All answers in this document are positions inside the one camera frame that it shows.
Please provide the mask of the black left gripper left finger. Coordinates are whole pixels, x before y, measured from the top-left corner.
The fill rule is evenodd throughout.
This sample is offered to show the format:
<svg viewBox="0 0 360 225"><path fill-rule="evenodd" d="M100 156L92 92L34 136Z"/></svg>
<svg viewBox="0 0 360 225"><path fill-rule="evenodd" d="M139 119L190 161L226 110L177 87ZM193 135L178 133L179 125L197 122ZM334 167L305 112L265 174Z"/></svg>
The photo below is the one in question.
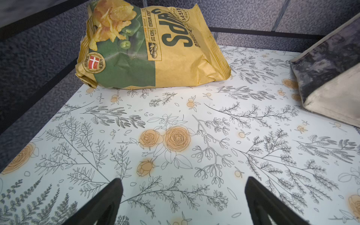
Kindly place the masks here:
<svg viewBox="0 0 360 225"><path fill-rule="evenodd" d="M123 196L120 178L111 181L64 225L114 225Z"/></svg>

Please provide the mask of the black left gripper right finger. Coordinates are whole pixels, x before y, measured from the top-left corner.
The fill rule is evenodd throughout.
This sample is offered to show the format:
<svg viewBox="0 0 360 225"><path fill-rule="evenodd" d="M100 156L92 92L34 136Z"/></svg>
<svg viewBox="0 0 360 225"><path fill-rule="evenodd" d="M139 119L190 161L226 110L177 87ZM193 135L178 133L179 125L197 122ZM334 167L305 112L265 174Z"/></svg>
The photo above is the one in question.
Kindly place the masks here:
<svg viewBox="0 0 360 225"><path fill-rule="evenodd" d="M245 196L254 225L308 225L254 177L248 177Z"/></svg>

